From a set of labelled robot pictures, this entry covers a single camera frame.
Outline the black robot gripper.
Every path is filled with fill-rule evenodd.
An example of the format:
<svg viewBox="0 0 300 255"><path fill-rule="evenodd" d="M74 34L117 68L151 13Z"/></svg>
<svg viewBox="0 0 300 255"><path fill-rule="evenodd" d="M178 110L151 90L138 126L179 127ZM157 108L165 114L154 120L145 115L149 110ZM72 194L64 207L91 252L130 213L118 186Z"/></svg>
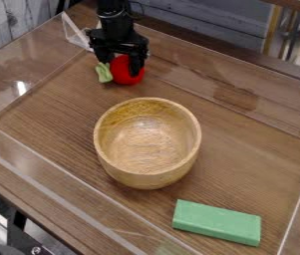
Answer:
<svg viewBox="0 0 300 255"><path fill-rule="evenodd" d="M149 55L149 39L142 36L135 30L130 30L123 38L110 38L102 29L89 29L89 45L94 50L101 63L109 63L114 57L114 53L129 55L130 75L135 77Z"/></svg>

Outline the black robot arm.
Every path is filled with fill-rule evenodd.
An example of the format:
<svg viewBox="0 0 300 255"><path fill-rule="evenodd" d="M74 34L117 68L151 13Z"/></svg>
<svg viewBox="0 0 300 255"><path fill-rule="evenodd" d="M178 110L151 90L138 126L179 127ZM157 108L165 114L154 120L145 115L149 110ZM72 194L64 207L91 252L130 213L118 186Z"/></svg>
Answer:
<svg viewBox="0 0 300 255"><path fill-rule="evenodd" d="M135 30L130 0L98 0L97 15L101 27L86 32L89 45L102 63L109 63L115 54L126 55L134 77L145 66L150 40Z"/></svg>

